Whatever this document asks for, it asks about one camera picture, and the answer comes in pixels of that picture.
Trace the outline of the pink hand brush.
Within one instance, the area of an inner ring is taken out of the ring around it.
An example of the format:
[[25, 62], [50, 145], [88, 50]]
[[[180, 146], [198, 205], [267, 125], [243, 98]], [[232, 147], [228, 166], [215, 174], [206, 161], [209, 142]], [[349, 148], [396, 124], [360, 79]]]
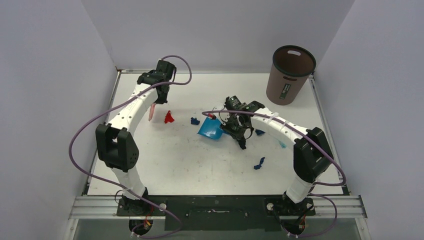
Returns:
[[153, 119], [154, 113], [155, 113], [155, 108], [156, 108], [156, 103], [153, 103], [150, 108], [149, 108], [149, 114], [148, 114], [148, 121], [150, 122]]

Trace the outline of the blue dustpan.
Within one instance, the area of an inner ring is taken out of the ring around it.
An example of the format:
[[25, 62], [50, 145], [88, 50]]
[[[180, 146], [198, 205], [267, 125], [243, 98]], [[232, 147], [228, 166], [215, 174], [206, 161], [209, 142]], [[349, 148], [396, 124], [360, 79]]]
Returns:
[[224, 130], [221, 129], [221, 125], [222, 122], [219, 119], [207, 117], [202, 123], [197, 134], [212, 140], [218, 140], [225, 133]]

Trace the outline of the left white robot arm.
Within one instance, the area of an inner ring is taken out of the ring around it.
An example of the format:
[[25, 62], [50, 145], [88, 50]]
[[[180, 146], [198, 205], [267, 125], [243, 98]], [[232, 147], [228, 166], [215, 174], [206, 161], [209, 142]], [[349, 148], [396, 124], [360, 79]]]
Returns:
[[148, 190], [136, 169], [140, 151], [133, 134], [146, 112], [153, 113], [156, 104], [167, 102], [168, 82], [175, 78], [176, 71], [174, 64], [160, 59], [155, 69], [138, 77], [130, 102], [95, 130], [98, 158], [122, 185], [122, 208], [137, 216], [147, 214], [151, 207], [146, 199]]

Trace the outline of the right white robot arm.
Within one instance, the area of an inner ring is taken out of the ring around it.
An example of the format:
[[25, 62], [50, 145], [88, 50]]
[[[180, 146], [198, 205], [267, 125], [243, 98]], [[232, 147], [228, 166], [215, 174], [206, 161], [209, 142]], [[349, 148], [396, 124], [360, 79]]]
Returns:
[[245, 132], [261, 130], [280, 142], [291, 144], [295, 177], [284, 192], [282, 207], [290, 215], [303, 207], [303, 200], [314, 188], [317, 179], [331, 165], [332, 153], [325, 133], [318, 127], [308, 129], [280, 117], [262, 103], [242, 103], [236, 96], [228, 96], [224, 110], [229, 114], [221, 129], [246, 149]]

